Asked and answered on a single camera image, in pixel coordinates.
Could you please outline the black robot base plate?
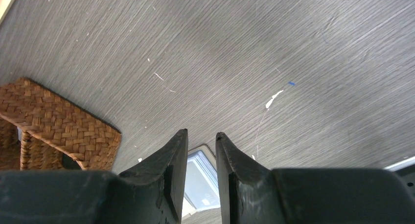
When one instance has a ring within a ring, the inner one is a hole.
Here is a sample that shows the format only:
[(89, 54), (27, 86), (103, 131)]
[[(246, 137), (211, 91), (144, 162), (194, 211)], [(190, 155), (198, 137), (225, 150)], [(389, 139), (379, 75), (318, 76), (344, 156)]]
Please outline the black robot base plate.
[(385, 169), (400, 176), (412, 196), (415, 196), (415, 157), (406, 157), (400, 162), (385, 167)]

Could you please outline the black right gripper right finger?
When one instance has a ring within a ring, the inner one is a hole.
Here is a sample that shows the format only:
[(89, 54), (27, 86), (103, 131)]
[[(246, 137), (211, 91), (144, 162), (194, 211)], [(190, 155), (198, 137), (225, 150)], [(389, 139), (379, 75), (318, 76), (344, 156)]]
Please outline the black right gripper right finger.
[(412, 224), (415, 201), (393, 172), (365, 168), (267, 169), (216, 135), (225, 224)]

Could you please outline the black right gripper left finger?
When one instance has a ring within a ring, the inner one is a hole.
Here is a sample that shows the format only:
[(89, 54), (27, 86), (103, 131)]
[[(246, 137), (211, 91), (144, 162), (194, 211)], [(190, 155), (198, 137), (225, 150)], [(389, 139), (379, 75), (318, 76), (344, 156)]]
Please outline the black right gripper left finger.
[(4, 171), (3, 224), (179, 224), (188, 131), (116, 175), (99, 170)]

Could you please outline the brown wicker basket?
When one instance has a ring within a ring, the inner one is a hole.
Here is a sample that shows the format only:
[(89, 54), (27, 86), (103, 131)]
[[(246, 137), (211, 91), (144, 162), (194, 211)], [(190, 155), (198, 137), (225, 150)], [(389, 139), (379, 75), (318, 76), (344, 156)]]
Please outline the brown wicker basket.
[(121, 132), (27, 78), (0, 88), (2, 170), (111, 170)]

